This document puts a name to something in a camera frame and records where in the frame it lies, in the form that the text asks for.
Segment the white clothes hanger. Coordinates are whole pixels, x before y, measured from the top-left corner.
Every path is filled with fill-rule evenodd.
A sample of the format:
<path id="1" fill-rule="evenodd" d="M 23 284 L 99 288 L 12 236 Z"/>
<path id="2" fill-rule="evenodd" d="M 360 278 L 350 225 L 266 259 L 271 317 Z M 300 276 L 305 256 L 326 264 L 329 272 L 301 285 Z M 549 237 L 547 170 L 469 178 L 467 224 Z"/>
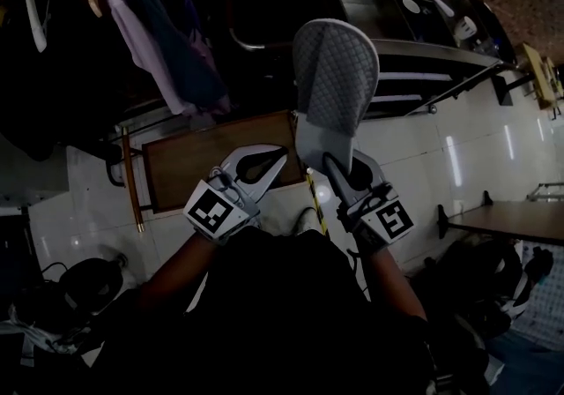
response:
<path id="1" fill-rule="evenodd" d="M 42 53 L 47 48 L 50 0 L 25 0 L 33 41 Z"/>

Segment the black round bag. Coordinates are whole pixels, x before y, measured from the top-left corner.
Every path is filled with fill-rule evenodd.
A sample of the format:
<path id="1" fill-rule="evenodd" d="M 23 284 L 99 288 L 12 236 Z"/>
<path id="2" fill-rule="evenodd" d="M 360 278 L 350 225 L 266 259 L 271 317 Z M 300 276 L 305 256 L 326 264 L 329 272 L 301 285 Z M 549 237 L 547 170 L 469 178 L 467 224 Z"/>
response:
<path id="1" fill-rule="evenodd" d="M 105 309 L 122 288 L 118 260 L 89 258 L 73 265 L 58 281 L 64 300 L 74 310 L 96 313 Z"/>

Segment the person's black clothing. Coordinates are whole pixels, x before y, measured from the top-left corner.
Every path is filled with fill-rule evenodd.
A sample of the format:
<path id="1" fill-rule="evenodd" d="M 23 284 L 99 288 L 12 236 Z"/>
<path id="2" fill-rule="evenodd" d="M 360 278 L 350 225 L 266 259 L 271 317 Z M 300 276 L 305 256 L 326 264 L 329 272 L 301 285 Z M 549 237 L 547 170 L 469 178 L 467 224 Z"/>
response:
<path id="1" fill-rule="evenodd" d="M 437 331 L 372 302 L 326 236 L 219 246 L 186 311 L 141 310 L 144 284 L 118 299 L 81 395 L 435 395 Z"/>

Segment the dotted white mat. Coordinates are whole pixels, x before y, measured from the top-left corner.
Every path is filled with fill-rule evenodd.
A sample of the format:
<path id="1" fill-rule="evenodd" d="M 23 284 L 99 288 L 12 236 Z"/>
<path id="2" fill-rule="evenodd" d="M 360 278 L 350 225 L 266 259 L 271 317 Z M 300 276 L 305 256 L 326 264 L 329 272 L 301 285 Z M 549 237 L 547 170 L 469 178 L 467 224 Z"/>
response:
<path id="1" fill-rule="evenodd" d="M 544 281 L 531 290 L 528 307 L 514 321 L 512 329 L 542 347 L 564 352 L 564 247 L 524 242 L 524 264 L 532 259 L 537 246 L 553 254 L 553 268 Z"/>

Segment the black metal rack frame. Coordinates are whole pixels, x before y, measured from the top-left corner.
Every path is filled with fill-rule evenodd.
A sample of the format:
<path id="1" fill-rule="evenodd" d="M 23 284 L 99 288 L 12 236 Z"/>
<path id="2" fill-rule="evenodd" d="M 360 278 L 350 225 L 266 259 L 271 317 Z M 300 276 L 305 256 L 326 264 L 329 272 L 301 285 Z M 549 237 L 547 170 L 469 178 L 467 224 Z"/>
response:
<path id="1" fill-rule="evenodd" d="M 102 137 L 101 141 L 104 144 L 118 145 L 122 148 L 122 128 L 127 130 L 129 136 L 129 143 L 131 149 L 131 165 L 132 172 L 135 178 L 136 187 L 141 188 L 141 182 L 143 178 L 143 167 L 144 167 L 144 157 L 142 152 L 142 145 L 137 142 L 137 130 L 140 127 L 141 122 L 138 119 L 127 119 L 114 126 Z M 116 187 L 126 187 L 126 170 L 123 160 L 118 163 L 110 164 L 108 166 L 108 178 L 109 181 Z"/>

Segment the yellow black floor tape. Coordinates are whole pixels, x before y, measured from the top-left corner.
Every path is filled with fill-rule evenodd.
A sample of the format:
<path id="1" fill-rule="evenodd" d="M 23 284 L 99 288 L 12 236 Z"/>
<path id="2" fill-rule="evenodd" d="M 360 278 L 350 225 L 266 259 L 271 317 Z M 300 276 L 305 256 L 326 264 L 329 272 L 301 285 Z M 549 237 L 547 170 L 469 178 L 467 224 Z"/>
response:
<path id="1" fill-rule="evenodd" d="M 321 227 L 322 233 L 326 237 L 330 237 L 330 233 L 329 233 L 329 230 L 327 228 L 325 218 L 323 216 L 323 209 L 322 209 L 322 207 L 319 203 L 319 200 L 318 200 L 318 197 L 317 197 L 317 194 L 316 194 L 315 183 L 314 183 L 314 179 L 313 179 L 313 169 L 310 168 L 310 167 L 306 167 L 306 180 L 308 182 L 309 191 L 310 191 L 311 196 L 313 198 L 316 216 L 317 216 L 319 225 Z"/>

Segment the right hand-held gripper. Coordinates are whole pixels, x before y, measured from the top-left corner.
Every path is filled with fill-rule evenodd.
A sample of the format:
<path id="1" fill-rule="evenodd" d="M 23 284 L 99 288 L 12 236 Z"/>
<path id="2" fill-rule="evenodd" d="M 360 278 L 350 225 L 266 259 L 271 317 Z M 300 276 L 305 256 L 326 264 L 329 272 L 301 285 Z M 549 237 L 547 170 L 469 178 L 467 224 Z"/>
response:
<path id="1" fill-rule="evenodd" d="M 380 166 L 368 155 L 353 151 L 351 184 L 330 153 L 323 154 L 323 169 L 341 200 L 338 217 L 360 248 L 379 252 L 414 229 L 399 195 L 390 183 L 382 183 Z"/>

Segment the brown table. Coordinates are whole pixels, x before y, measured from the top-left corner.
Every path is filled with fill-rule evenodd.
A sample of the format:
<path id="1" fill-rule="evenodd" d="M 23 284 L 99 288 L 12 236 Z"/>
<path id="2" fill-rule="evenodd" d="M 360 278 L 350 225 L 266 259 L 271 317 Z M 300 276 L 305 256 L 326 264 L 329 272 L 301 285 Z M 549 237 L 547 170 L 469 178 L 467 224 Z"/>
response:
<path id="1" fill-rule="evenodd" d="M 437 205 L 439 237 L 459 229 L 564 247 L 564 202 L 493 201 L 487 190 L 483 197 L 483 205 L 450 217 Z"/>

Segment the purple hanging garment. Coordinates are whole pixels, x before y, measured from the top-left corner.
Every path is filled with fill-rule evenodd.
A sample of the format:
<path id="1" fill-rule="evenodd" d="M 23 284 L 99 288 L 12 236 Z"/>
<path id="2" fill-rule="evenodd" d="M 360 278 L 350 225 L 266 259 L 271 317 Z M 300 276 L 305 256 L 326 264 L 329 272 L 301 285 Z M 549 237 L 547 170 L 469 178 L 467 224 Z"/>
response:
<path id="1" fill-rule="evenodd" d="M 136 0 L 106 0 L 115 23 L 127 45 L 133 63 L 151 74 L 169 110 L 175 115 L 198 116 L 202 114 L 225 115 L 231 110 L 226 95 L 210 109 L 199 108 L 181 100 L 174 88 L 160 49 L 153 38 Z M 184 0 L 182 25 L 175 25 L 188 39 L 197 53 L 217 72 L 212 51 L 207 44 L 199 17 L 191 0 Z"/>

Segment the white cup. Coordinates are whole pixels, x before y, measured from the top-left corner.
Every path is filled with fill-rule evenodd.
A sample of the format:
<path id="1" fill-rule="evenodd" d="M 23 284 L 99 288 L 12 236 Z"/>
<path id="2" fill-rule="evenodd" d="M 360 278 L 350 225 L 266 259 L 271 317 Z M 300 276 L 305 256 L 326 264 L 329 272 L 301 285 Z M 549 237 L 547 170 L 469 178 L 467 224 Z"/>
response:
<path id="1" fill-rule="evenodd" d="M 455 26 L 454 35 L 460 41 L 466 41 L 476 34 L 478 28 L 468 16 L 463 16 Z"/>

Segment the black metal bracket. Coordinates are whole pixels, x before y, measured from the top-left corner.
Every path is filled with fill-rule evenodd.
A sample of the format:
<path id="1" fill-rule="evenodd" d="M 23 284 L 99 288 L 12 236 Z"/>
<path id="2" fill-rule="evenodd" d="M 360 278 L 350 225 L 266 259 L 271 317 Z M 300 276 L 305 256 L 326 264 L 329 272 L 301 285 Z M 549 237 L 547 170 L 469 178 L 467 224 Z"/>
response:
<path id="1" fill-rule="evenodd" d="M 513 101 L 510 92 L 519 86 L 531 82 L 531 75 L 528 74 L 526 76 L 520 77 L 518 80 L 509 84 L 506 82 L 504 77 L 499 75 L 492 76 L 491 80 L 498 103 L 501 106 L 511 107 L 513 105 Z"/>

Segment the grey white cloth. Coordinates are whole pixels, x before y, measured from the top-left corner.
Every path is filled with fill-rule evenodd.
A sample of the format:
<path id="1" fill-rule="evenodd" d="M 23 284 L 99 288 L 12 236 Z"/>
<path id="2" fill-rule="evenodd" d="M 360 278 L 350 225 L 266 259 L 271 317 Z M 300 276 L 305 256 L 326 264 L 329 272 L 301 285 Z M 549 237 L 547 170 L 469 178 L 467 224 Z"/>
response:
<path id="1" fill-rule="evenodd" d="M 52 354 L 72 355 L 86 341 L 92 327 L 89 324 L 71 327 L 64 333 L 48 332 L 19 318 L 15 304 L 8 308 L 8 319 L 0 322 L 0 335 L 23 334 L 20 364 L 34 367 L 36 347 Z"/>

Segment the black backpack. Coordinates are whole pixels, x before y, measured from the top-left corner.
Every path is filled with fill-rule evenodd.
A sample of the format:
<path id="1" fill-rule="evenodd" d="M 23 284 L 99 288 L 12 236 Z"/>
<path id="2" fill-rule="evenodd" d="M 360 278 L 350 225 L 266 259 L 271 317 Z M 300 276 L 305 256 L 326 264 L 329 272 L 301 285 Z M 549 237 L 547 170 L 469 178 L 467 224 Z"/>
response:
<path id="1" fill-rule="evenodd" d="M 483 338 L 509 330 L 527 309 L 532 289 L 550 275 L 553 253 L 539 246 L 523 264 L 513 242 L 454 242 L 437 264 L 449 307 Z"/>

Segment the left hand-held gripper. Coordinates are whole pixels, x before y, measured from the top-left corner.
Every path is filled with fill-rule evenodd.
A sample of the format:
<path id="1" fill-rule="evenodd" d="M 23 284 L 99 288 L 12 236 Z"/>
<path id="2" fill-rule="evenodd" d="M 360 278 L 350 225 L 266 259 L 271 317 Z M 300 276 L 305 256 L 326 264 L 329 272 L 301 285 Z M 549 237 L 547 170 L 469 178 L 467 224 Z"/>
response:
<path id="1" fill-rule="evenodd" d="M 183 208 L 194 229 L 223 245 L 231 235 L 255 224 L 258 200 L 278 178 L 287 162 L 281 145 L 246 145 L 236 148 L 200 180 Z"/>

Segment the grey quilted slipper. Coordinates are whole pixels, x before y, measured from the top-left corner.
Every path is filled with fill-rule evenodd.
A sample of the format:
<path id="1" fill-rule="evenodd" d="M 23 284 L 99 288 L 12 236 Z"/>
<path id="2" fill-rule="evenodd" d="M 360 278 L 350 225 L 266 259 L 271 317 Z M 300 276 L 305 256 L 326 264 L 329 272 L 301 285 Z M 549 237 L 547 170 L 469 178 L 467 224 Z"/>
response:
<path id="1" fill-rule="evenodd" d="M 298 91 L 295 148 L 307 166 L 325 173 L 330 155 L 349 174 L 353 138 L 375 97 L 380 64 L 373 42 L 356 26 L 314 19 L 293 39 Z"/>

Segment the metal shelf rack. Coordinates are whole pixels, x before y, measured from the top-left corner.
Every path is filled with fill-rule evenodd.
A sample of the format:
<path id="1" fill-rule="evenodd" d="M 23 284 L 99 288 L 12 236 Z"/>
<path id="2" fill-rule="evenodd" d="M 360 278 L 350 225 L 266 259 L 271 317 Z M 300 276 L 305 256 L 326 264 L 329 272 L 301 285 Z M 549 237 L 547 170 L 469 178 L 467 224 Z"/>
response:
<path id="1" fill-rule="evenodd" d="M 340 19 L 359 28 L 375 45 L 380 81 L 367 118 L 433 114 L 440 101 L 457 97 L 515 65 L 515 55 L 491 10 L 478 0 L 226 0 L 232 42 L 257 60 L 266 78 L 293 74 L 292 42 L 313 19 Z M 478 31 L 466 41 L 456 23 L 470 17 Z"/>

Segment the yellow wooden frame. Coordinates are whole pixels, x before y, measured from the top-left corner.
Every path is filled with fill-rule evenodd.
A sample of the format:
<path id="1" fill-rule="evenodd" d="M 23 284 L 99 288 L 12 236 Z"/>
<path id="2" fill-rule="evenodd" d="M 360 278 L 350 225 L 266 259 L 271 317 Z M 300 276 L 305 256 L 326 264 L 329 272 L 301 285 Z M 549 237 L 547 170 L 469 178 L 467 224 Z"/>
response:
<path id="1" fill-rule="evenodd" d="M 564 101 L 564 86 L 549 57 L 542 57 L 536 49 L 523 43 L 523 52 L 528 61 L 526 68 L 532 74 L 535 99 L 541 110 L 551 109 L 560 114 L 559 101 Z"/>

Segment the person's right forearm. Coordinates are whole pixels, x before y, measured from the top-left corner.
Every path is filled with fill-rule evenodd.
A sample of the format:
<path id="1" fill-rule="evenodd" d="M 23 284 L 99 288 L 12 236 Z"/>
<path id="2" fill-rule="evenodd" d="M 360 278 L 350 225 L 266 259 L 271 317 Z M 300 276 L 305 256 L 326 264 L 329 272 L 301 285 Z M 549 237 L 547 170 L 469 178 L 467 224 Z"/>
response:
<path id="1" fill-rule="evenodd" d="M 362 264 L 372 302 L 381 302 L 398 313 L 427 321 L 422 303 L 387 249 L 365 257 Z"/>

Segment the black hanging garments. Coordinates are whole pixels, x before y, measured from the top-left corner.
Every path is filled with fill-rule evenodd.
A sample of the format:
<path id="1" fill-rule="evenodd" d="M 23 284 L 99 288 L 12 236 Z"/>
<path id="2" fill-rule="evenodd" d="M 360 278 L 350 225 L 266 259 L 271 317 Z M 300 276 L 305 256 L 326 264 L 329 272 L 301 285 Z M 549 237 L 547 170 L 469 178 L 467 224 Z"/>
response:
<path id="1" fill-rule="evenodd" d="M 43 50 L 26 0 L 11 0 L 0 25 L 1 136 L 42 161 L 56 145 L 98 141 L 133 109 L 162 100 L 112 18 L 79 0 L 34 1 Z"/>

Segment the person's left forearm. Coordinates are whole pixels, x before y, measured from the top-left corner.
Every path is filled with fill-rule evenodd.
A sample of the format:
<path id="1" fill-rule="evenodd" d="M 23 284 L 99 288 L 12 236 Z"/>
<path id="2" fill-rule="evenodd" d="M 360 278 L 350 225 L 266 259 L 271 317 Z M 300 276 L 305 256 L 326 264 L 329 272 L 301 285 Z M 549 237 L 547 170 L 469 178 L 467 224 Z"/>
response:
<path id="1" fill-rule="evenodd" d="M 151 314 L 162 310 L 186 311 L 219 250 L 217 243 L 194 233 L 141 286 L 137 298 L 139 308 Z"/>

